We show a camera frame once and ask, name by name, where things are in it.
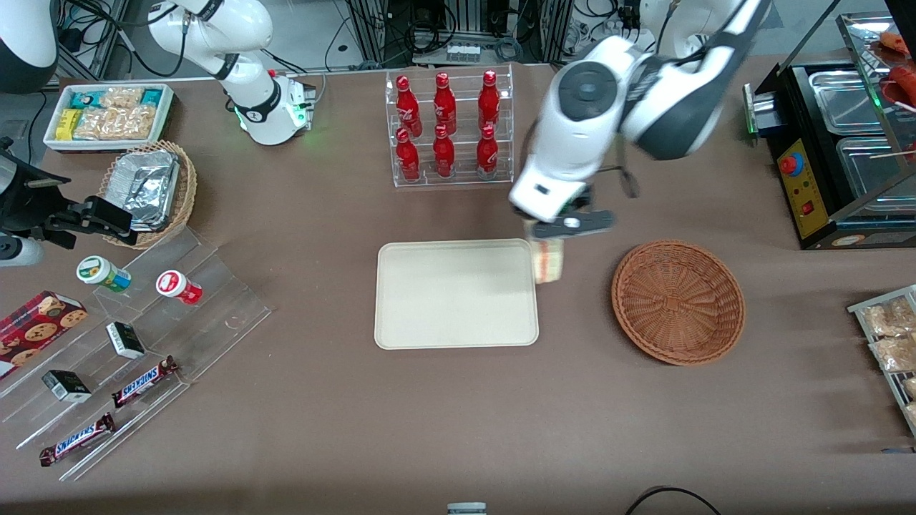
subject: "clear acrylic bottle rack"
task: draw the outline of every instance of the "clear acrylic bottle rack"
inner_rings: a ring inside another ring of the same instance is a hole
[[[477,142],[480,141],[480,127],[477,124],[477,97],[484,84],[484,71],[496,72],[496,88],[499,90],[499,124],[496,126],[497,154],[496,176],[485,181],[477,176]],[[449,184],[488,184],[512,182],[515,179],[515,162],[513,156],[515,125],[513,119],[512,68],[509,66],[468,66],[456,69],[445,69],[449,74],[449,84],[455,94],[457,105],[458,130],[452,135],[455,145],[455,173],[450,179],[444,179],[436,173],[432,143],[435,141],[434,128],[436,116],[432,110],[432,98],[436,94],[435,75],[424,68],[410,68],[401,71],[389,71],[385,78],[385,111],[388,119],[388,145],[391,150],[391,173],[395,186],[444,186]],[[398,155],[395,147],[395,131],[400,127],[398,119],[398,89],[395,79],[405,75],[410,79],[410,89],[417,96],[420,104],[420,121],[423,133],[413,139],[420,154],[420,180],[407,182],[398,166]]]
[[[76,434],[110,411],[117,431],[90,441],[45,469],[61,481],[76,480],[159,413],[233,345],[270,314],[269,308],[217,256],[216,248],[188,228],[136,257],[123,293],[96,289],[83,302],[89,317],[0,383],[0,416],[17,449],[35,456]],[[155,280],[176,269],[203,288],[192,306],[156,292]],[[105,327],[130,323],[146,353],[115,353]],[[180,366],[136,400],[116,410],[111,394],[172,355]],[[82,404],[57,400],[41,381],[48,370],[76,372],[92,396]]]

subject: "red emergency stop button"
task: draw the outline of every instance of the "red emergency stop button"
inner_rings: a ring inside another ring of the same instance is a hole
[[[798,152],[792,152],[780,159],[780,171],[789,177],[797,177],[804,170],[804,158]]]

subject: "brown table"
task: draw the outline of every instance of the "brown table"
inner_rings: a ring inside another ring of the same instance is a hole
[[[552,71],[514,73],[522,134]],[[44,474],[0,425],[0,512],[401,515],[483,500],[494,514],[616,514],[660,484],[723,513],[913,512],[916,456],[878,453],[912,439],[845,306],[916,282],[916,251],[799,251],[765,147],[738,139],[737,83],[695,155],[629,154],[641,198],[598,179],[616,228],[567,242],[562,280],[538,288],[537,343],[389,352],[373,341],[380,247],[521,236],[521,223],[505,187],[395,191],[383,81],[331,77],[314,130],[276,148],[239,130],[218,83],[172,84],[169,138],[200,173],[191,225],[276,311],[76,483]],[[111,158],[49,151],[44,168],[81,198]],[[658,238],[709,248],[744,290],[747,329],[714,365],[663,365],[610,314],[615,264]],[[48,247],[38,267],[0,269],[0,312],[42,289],[87,295],[73,270],[96,252],[135,254],[98,236]],[[663,494],[641,512],[698,506]]]

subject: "wicker basket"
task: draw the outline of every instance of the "wicker basket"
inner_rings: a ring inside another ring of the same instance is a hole
[[[673,365],[715,361],[744,330],[735,277],[709,251],[682,241],[631,250],[614,273],[611,304],[639,348]]]
[[[194,163],[191,162],[188,158],[188,154],[186,154],[181,147],[169,141],[157,141],[150,145],[132,148],[127,153],[138,154],[142,152],[152,152],[154,150],[168,150],[177,155],[181,161],[178,184],[175,185],[175,199],[172,201],[171,213],[169,213],[169,224],[165,229],[157,233],[138,233],[136,245],[129,246],[110,236],[104,236],[105,241],[108,243],[120,247],[136,248],[138,250],[150,248],[154,243],[158,242],[169,233],[174,232],[176,229],[181,229],[187,224],[188,219],[191,218],[191,210],[194,208],[194,193],[197,192],[197,172],[194,170]],[[105,173],[102,179],[102,187],[99,188],[100,197],[104,197],[105,192],[108,190],[108,181],[111,180],[112,171],[114,169],[115,164],[112,163],[111,166],[108,167],[108,172]]]

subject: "red soda bottle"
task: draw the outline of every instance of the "red soda bottle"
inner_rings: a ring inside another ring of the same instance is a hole
[[[419,181],[420,156],[417,154],[417,148],[410,142],[410,134],[406,128],[398,127],[395,137],[398,139],[395,153],[398,154],[398,165],[401,173],[404,174],[404,180],[407,182]]]
[[[484,130],[486,124],[499,124],[499,91],[496,90],[496,72],[493,70],[484,71],[484,88],[477,97],[477,110],[481,130]]]
[[[480,141],[477,142],[477,176],[484,181],[490,181],[496,176],[496,153],[499,145],[493,139],[496,130],[487,124],[480,131]]]
[[[414,137],[423,134],[423,124],[420,122],[420,104],[417,97],[410,90],[410,81],[404,75],[399,75],[395,80],[398,87],[398,118],[401,126],[405,127]]]
[[[454,134],[458,130],[458,115],[448,73],[436,73],[436,96],[432,105],[436,110],[436,124],[444,124],[449,134]]]
[[[436,155],[436,173],[443,179],[452,177],[455,174],[455,145],[443,124],[436,126],[436,141],[432,144],[432,152]]]

